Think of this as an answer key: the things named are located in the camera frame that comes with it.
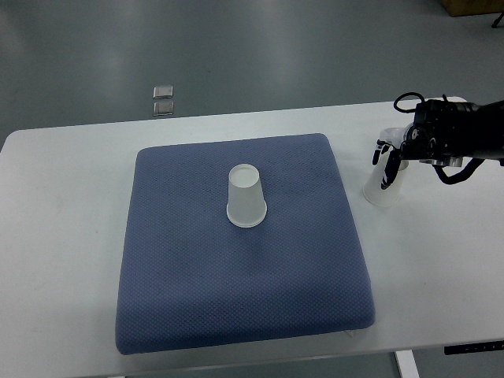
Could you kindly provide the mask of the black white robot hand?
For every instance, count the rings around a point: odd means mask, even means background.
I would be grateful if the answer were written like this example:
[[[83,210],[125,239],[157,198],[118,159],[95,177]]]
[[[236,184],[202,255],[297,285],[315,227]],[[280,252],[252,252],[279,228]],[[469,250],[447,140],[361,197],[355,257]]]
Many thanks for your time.
[[[402,163],[401,148],[406,141],[407,133],[413,124],[404,128],[386,128],[380,132],[372,157],[372,164],[377,165],[380,157],[388,153],[380,188],[387,190],[395,181]]]

